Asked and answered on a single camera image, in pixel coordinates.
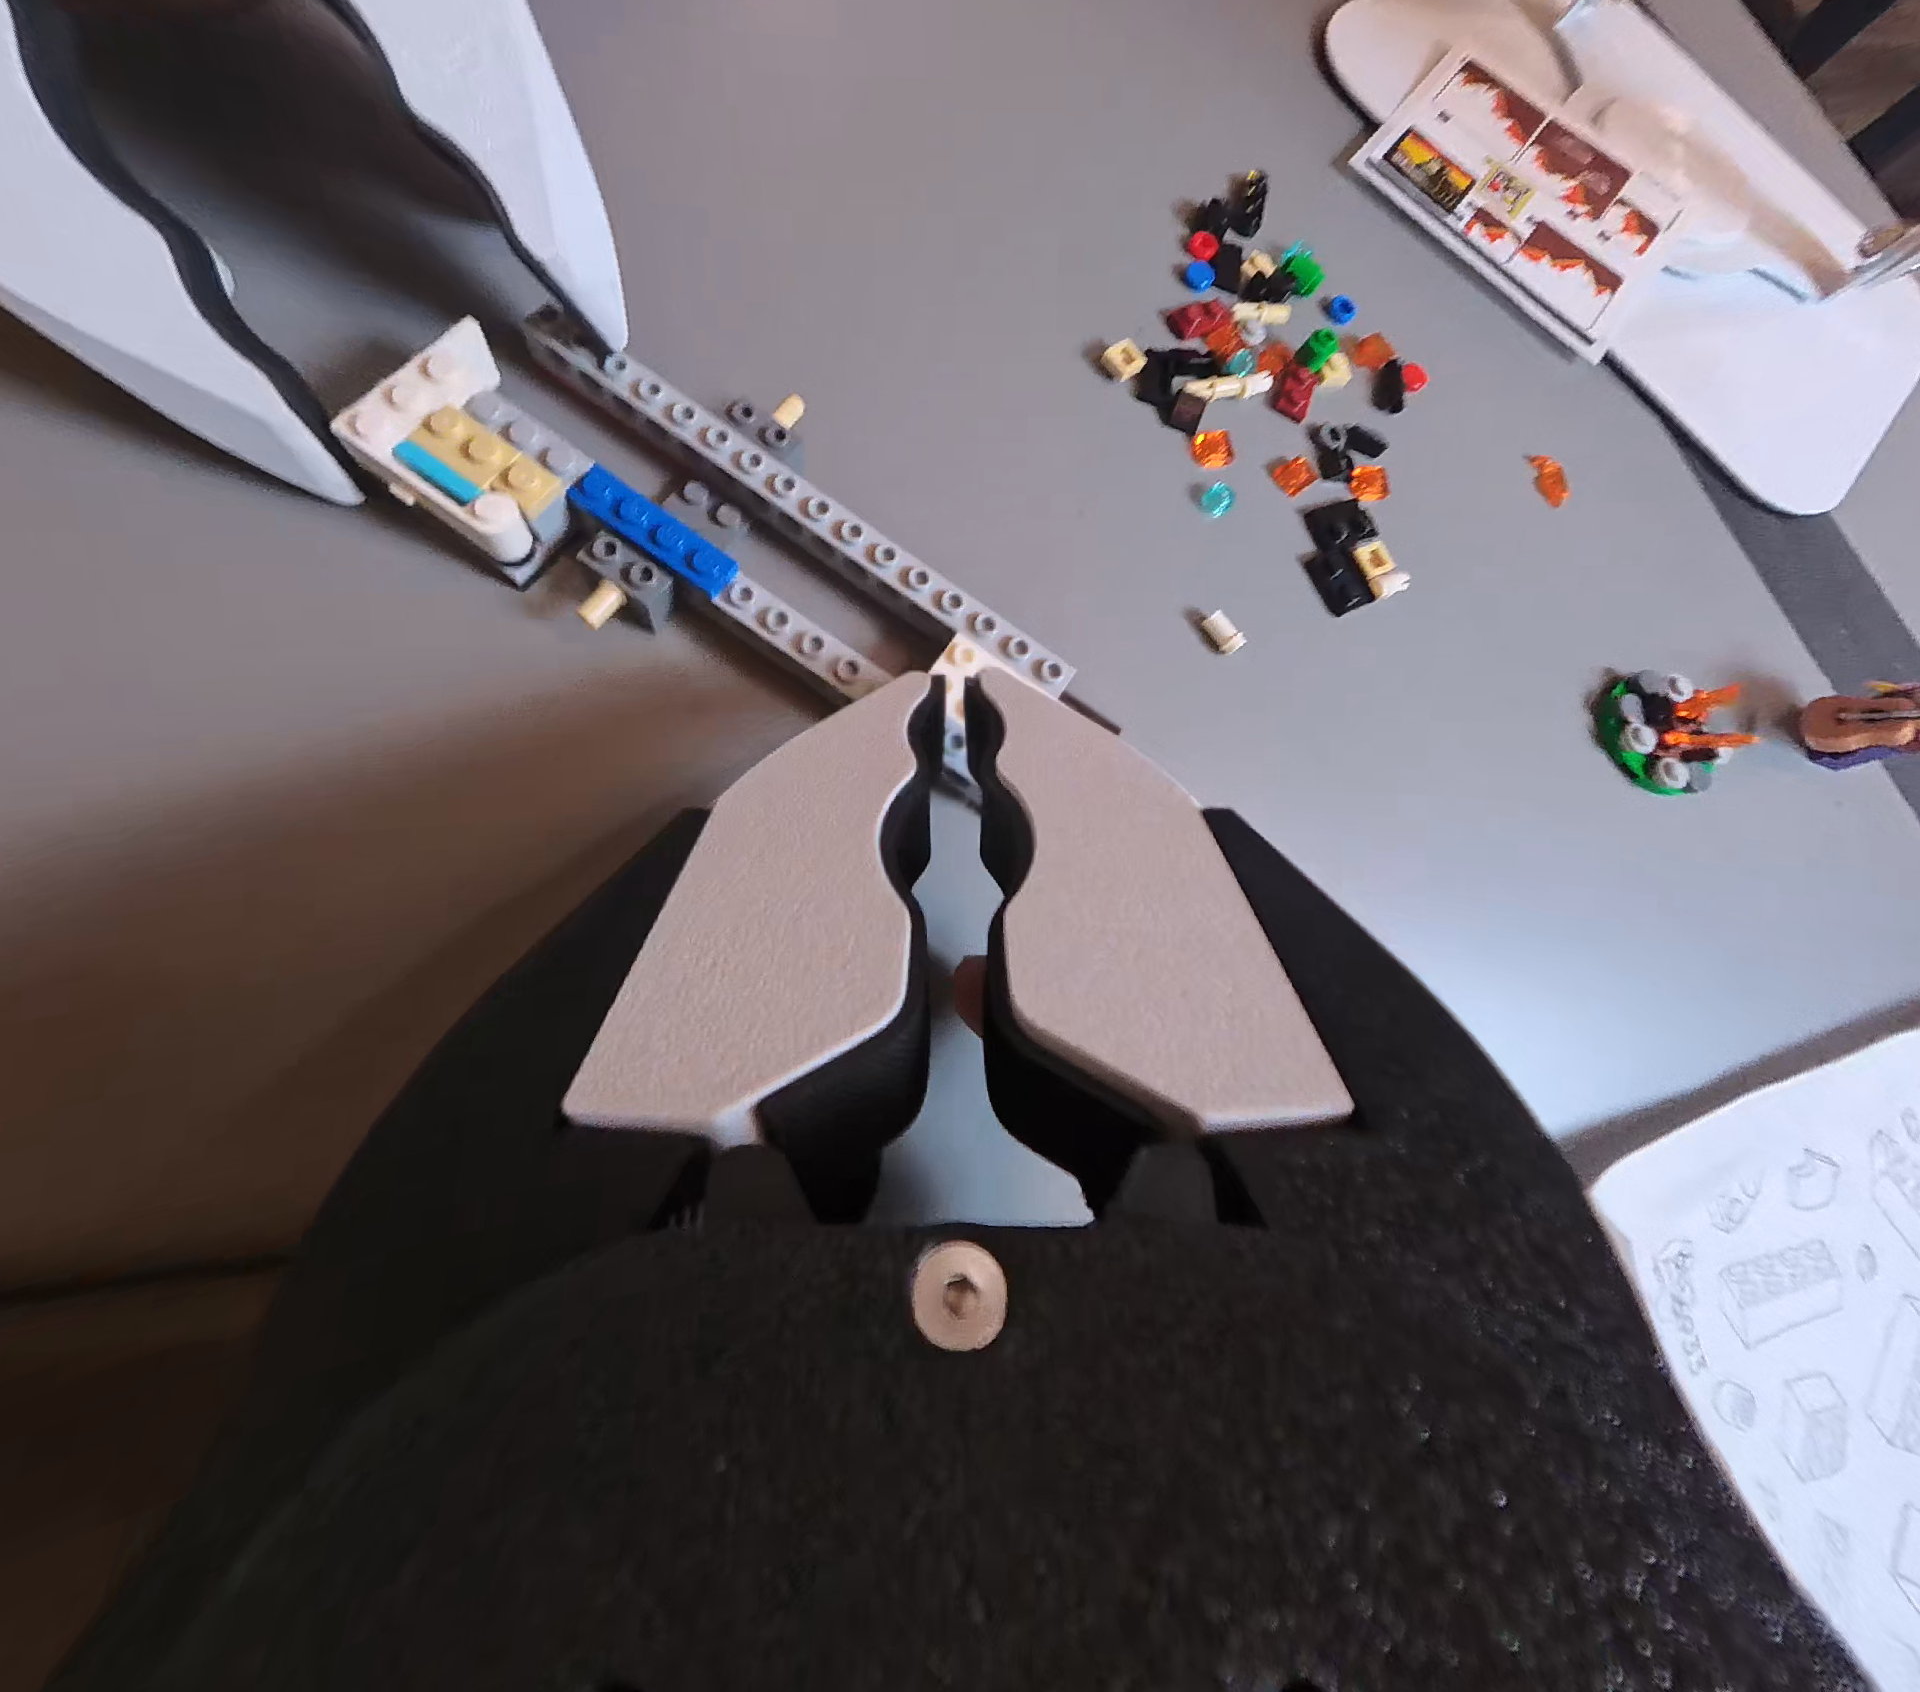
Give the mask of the lego campfire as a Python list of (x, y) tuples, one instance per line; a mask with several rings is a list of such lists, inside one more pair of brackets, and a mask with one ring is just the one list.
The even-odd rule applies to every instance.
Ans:
[(1738, 729), (1740, 684), (1700, 688), (1675, 672), (1642, 671), (1604, 678), (1590, 697), (1590, 729), (1607, 763), (1637, 791), (1678, 800), (1707, 793), (1740, 752), (1761, 744)]

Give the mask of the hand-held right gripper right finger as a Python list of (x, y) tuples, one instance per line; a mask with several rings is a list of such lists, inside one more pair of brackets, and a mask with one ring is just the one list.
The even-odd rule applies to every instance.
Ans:
[(981, 1055), (1001, 1127), (1107, 1212), (1140, 1152), (1348, 1124), (1341, 1081), (1206, 811), (1001, 671), (966, 682), (1000, 895)]

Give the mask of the pile of small lego pieces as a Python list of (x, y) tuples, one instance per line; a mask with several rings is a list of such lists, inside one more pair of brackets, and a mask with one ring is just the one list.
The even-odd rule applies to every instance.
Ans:
[(1321, 609), (1343, 621), (1408, 592), (1411, 579), (1380, 532), (1389, 492), (1383, 420), (1427, 390), (1429, 372), (1380, 332), (1354, 332), (1357, 304), (1330, 289), (1305, 241), (1263, 241), (1272, 181), (1232, 175), (1185, 206), (1173, 273), (1180, 298), (1158, 316), (1160, 343), (1116, 338), (1095, 372), (1146, 407), (1204, 475), (1193, 505), (1236, 505), (1225, 419), (1267, 412), (1293, 450), (1266, 462), (1267, 482), (1301, 507), (1301, 570)]

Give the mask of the sticker sheet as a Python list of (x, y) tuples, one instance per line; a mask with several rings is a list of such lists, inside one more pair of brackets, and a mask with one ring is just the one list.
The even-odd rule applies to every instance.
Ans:
[(1348, 171), (1592, 364), (1664, 273), (1685, 212), (1671, 182), (1465, 48), (1431, 67)]

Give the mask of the white printed paper bag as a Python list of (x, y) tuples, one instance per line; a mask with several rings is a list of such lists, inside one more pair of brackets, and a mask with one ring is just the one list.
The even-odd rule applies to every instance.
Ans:
[(1875, 1688), (1918, 1684), (1918, 1033), (1587, 1191), (1693, 1424)]

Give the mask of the lego minifigure with guitar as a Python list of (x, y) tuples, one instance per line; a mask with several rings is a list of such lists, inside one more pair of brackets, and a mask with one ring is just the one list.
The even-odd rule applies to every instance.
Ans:
[(1863, 697), (1815, 697), (1796, 741), (1817, 768), (1850, 770), (1918, 757), (1918, 684), (1873, 682)]

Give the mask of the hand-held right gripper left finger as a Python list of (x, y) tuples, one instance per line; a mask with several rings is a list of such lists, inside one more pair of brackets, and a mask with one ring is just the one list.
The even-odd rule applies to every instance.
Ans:
[(860, 1223), (929, 1076), (926, 921), (948, 690), (913, 672), (760, 760), (708, 811), (563, 1093), (565, 1123), (779, 1152)]

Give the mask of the grey lego vehicle chassis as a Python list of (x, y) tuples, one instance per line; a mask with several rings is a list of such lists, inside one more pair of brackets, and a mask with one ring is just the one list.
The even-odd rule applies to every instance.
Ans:
[(689, 400), (629, 354), (602, 350), (555, 309), (530, 314), (524, 338), (557, 385), (681, 472), (651, 497), (518, 408), (477, 320), (460, 319), (339, 408), (330, 432), (396, 505), (443, 529), (484, 570), (524, 591), (567, 558), (587, 576), (577, 603), (587, 629), (625, 619), (660, 631), (678, 611), (704, 611), (832, 709), (877, 693), (894, 672), (742, 566), (742, 542), (774, 529), (929, 648), (928, 669), (948, 693), (942, 777), (969, 804), (980, 788), (964, 682), (1007, 672), (1048, 698), (1066, 697), (1073, 669), (1064, 658), (812, 482), (788, 422)]

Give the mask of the white book stand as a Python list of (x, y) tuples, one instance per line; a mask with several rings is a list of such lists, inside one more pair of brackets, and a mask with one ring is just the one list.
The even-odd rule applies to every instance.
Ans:
[(1915, 390), (1915, 229), (1873, 238), (1634, 0), (1349, 0), (1324, 30), (1374, 129), (1455, 48), (1684, 199), (1602, 363), (1759, 505), (1831, 512)]

